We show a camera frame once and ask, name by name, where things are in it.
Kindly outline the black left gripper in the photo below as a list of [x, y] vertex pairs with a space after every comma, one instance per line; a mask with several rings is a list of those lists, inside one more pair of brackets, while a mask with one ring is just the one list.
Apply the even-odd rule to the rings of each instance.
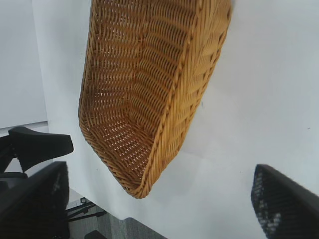
[[[0, 138], [0, 177], [27, 179], [26, 170], [50, 159], [74, 151], [70, 135], [33, 131], [23, 126], [10, 129], [7, 136]], [[17, 158], [22, 172], [7, 172], [11, 161]]]

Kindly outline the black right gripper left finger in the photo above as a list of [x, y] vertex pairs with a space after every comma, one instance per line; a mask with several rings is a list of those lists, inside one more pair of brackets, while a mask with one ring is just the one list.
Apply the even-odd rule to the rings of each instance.
[[49, 164], [31, 176], [0, 175], [0, 237], [2, 239], [67, 239], [69, 201], [66, 162]]

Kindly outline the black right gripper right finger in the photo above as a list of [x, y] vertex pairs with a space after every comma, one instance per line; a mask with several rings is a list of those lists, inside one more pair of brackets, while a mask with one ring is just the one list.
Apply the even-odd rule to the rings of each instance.
[[251, 202], [266, 238], [319, 237], [319, 197], [273, 167], [256, 165]]

